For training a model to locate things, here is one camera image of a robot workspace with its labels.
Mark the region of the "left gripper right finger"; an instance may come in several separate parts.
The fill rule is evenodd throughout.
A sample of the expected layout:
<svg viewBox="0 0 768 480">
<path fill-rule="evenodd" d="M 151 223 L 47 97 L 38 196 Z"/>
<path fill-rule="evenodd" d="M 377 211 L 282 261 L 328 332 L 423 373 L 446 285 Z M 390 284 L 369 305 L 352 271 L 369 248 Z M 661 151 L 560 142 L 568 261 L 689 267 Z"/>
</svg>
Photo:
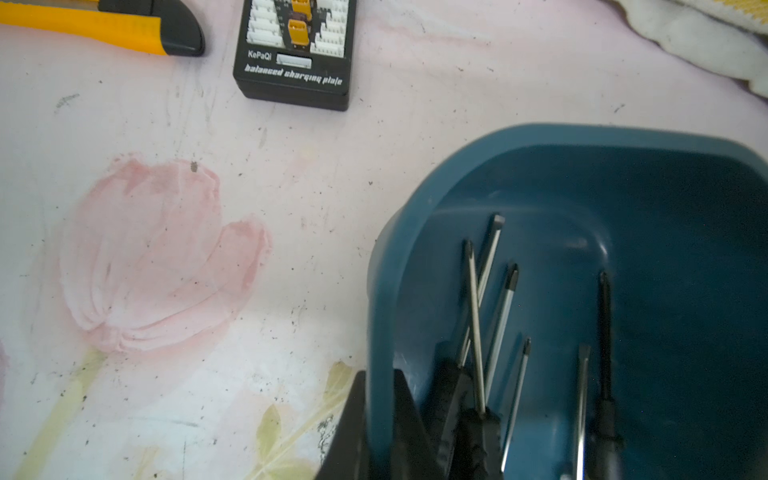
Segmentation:
<svg viewBox="0 0 768 480">
<path fill-rule="evenodd" d="M 443 480 L 404 373 L 394 370 L 394 417 L 391 443 L 391 478 Z"/>
</svg>

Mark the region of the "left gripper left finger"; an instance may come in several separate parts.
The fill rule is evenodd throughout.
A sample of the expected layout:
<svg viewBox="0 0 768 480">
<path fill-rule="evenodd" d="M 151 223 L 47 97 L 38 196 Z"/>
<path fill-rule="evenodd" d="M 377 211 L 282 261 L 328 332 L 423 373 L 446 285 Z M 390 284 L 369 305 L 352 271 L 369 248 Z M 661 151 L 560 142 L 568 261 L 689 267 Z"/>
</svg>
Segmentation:
<svg viewBox="0 0 768 480">
<path fill-rule="evenodd" d="M 366 432 L 366 372 L 352 382 L 336 433 L 316 480 L 363 480 L 368 478 Z"/>
</svg>

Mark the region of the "teal plastic storage box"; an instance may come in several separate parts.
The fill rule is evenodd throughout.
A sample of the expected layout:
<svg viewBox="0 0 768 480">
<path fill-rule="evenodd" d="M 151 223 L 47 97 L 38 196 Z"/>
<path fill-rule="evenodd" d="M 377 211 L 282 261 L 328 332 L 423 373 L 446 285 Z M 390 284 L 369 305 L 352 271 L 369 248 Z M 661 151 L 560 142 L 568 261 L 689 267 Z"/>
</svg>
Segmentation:
<svg viewBox="0 0 768 480">
<path fill-rule="evenodd" d="M 504 414 L 532 354 L 511 479 L 572 458 L 581 345 L 612 302 L 612 394 L 628 479 L 767 475 L 767 162 L 732 141 L 529 124 L 454 153 L 385 225 L 368 269 L 368 442 L 391 469 L 392 376 L 423 404 L 469 315 L 463 244 L 505 223 L 481 308 L 489 340 L 505 267 L 520 269 L 489 406 Z"/>
</svg>

